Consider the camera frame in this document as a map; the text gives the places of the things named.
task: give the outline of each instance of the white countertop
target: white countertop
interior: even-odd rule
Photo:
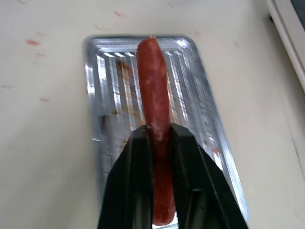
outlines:
[[[305,95],[267,15],[264,0],[0,1],[0,228],[96,228],[82,42],[184,34],[206,67],[250,228],[303,229]]]

